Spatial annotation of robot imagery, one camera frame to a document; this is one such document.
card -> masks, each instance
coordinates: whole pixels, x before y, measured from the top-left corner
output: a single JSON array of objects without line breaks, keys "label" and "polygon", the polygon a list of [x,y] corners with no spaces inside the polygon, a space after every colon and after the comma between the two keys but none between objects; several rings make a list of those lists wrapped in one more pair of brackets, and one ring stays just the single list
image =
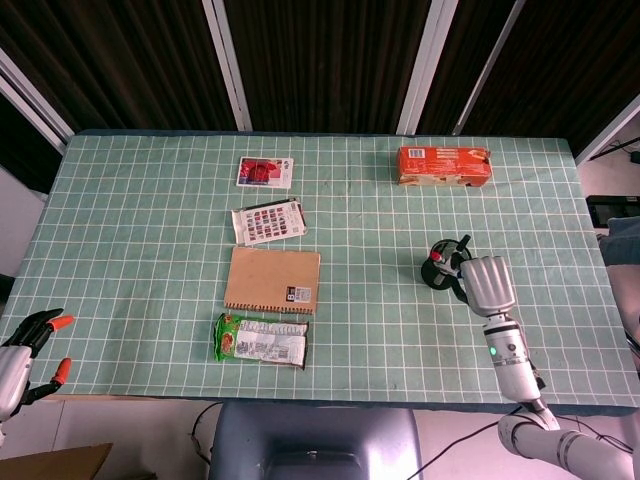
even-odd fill
[{"label": "card", "polygon": [[238,245],[299,237],[307,233],[302,206],[296,198],[232,210]]},{"label": "card", "polygon": [[240,158],[239,187],[291,188],[293,158]]}]

floor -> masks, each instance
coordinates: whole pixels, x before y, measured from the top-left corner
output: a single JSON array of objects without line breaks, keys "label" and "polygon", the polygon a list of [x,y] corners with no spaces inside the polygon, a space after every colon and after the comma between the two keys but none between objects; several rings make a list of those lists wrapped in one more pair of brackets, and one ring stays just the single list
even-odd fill
[{"label": "floor", "polygon": [[[198,414],[209,404],[200,400],[42,400],[25,407],[3,426],[7,437],[0,458],[112,442],[113,448],[96,477],[98,480],[125,479],[150,472],[159,479],[203,480],[207,478],[207,465],[196,456],[189,433]],[[207,455],[219,409],[209,410],[198,424],[197,437]],[[493,414],[428,410],[416,410],[414,415],[423,462],[453,440],[500,418]],[[640,440],[640,412],[622,418],[580,419],[600,433],[628,444],[635,445]],[[564,428],[578,429],[574,422],[560,422]],[[453,447],[425,471],[424,479],[429,478],[575,477],[543,462],[511,455],[500,444],[494,427]]]}]

notebook spiral binding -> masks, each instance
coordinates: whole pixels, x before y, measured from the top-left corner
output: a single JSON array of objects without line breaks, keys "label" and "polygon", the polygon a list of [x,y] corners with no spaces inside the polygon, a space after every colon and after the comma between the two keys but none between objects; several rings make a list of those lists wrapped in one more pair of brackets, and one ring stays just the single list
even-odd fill
[{"label": "notebook spiral binding", "polygon": [[298,313],[303,315],[313,315],[313,310],[305,307],[269,307],[267,305],[254,305],[252,303],[231,303],[225,302],[227,308],[234,310],[253,310],[254,312],[273,312],[273,313]]}]

green snack package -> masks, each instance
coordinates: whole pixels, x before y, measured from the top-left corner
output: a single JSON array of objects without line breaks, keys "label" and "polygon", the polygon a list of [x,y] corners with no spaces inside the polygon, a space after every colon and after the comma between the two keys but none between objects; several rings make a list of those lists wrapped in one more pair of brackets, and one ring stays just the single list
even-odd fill
[{"label": "green snack package", "polygon": [[281,322],[223,313],[214,330],[218,361],[244,358],[294,365],[304,369],[309,323]]}]

white wall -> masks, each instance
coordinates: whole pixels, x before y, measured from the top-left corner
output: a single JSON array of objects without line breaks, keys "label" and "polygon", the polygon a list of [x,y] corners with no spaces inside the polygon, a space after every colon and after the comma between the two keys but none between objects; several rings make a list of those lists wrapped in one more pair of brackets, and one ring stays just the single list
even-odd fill
[{"label": "white wall", "polygon": [[44,202],[0,167],[0,273],[15,277]]},{"label": "white wall", "polygon": [[[615,137],[625,142],[640,136],[640,115],[633,118]],[[640,142],[626,147],[640,150]],[[640,196],[640,165],[629,161],[629,154],[618,150],[609,155],[586,161],[578,166],[578,175],[585,197],[589,195]]]}]

